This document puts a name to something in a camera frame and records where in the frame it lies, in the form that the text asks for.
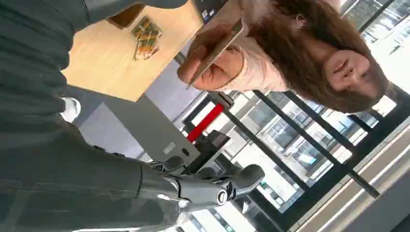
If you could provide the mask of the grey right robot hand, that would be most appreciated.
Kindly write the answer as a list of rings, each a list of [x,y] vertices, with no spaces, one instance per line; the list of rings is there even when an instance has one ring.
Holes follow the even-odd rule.
[[[163,231],[191,213],[252,192],[264,178],[252,164],[231,175],[177,175],[90,146],[74,128],[51,140],[0,136],[0,229]]]

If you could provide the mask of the person's left hand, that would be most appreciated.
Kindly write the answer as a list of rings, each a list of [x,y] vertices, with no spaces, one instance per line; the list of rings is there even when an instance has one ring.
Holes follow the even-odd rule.
[[[231,32],[231,24],[220,24],[197,34],[192,42],[185,62],[178,68],[179,79],[188,84],[203,59],[215,44]],[[217,90],[236,78],[244,64],[238,49],[228,47],[215,62],[193,83],[198,90]]]

